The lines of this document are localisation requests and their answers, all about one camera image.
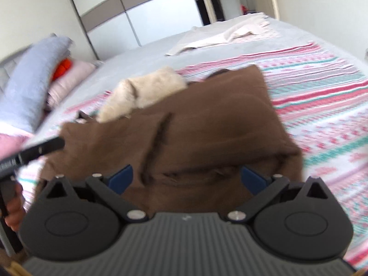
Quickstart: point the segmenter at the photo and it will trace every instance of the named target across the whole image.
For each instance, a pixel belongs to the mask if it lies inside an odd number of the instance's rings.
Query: pillow
[[[0,134],[0,160],[19,152],[23,143],[29,139],[27,136],[10,136]]]
[[[92,63],[73,60],[73,66],[62,78],[53,82],[47,97],[47,110],[57,107],[60,102],[83,80],[85,80],[96,67]]]
[[[14,69],[0,100],[0,122],[28,133],[37,129],[52,74],[71,44],[67,37],[49,37],[30,47]]]
[[[54,75],[52,76],[52,82],[56,81],[61,76],[64,76],[64,74],[71,68],[72,62],[70,59],[66,58],[56,68]]]

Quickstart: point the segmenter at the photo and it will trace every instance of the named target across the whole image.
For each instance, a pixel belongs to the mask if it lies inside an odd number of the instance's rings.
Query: folded towel
[[[194,27],[166,55],[177,55],[186,49],[229,44],[235,38],[250,34],[263,34],[269,31],[265,26],[270,24],[265,18],[264,13],[254,13],[205,27]]]
[[[127,116],[133,109],[144,109],[186,87],[184,78],[170,67],[122,80],[100,109],[97,121],[107,122]]]

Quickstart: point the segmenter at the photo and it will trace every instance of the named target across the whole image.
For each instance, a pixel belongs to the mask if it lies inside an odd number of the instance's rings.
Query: orange object
[[[57,80],[61,76],[63,76],[72,66],[72,62],[70,59],[66,58],[56,68],[54,75],[52,76],[52,81]]]
[[[243,11],[243,14],[247,14],[248,13],[248,8],[245,7],[243,4],[241,5],[241,10]]]

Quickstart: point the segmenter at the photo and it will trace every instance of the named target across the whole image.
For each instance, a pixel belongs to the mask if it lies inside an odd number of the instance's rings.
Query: brown fabric
[[[10,257],[6,254],[4,249],[0,249],[0,265],[3,267],[9,267],[12,261],[19,262],[21,264],[25,262],[27,258],[27,253],[24,250]]]
[[[207,76],[207,77],[206,77],[206,80],[208,80],[209,78],[212,78],[212,77],[214,77],[214,76],[220,75],[220,74],[222,74],[222,73],[229,72],[229,71],[230,71],[230,70],[229,70],[229,69],[226,69],[226,68],[224,68],[224,69],[220,69],[220,70],[218,70],[218,71],[216,71],[216,72],[214,72],[214,73],[211,73],[209,76]]]
[[[256,66],[192,84],[131,118],[106,124],[65,124],[63,151],[41,173],[81,180],[109,176],[125,165],[134,180],[123,197],[148,214],[226,214],[251,194],[240,167],[301,180],[300,149],[283,129]]]

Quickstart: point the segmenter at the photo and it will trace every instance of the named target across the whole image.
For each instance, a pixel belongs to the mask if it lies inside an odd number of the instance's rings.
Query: striped bedspread
[[[250,64],[263,71],[279,117],[304,151],[304,177],[322,177],[354,224],[354,239],[345,259],[357,268],[367,267],[368,78],[315,43],[201,63],[178,73],[200,81],[219,69]],[[92,107],[84,107],[95,111],[107,95],[99,96]],[[72,120],[78,108],[68,111],[60,122]],[[59,128],[55,126],[51,133]],[[43,159],[35,161],[20,173],[28,201],[42,164]]]

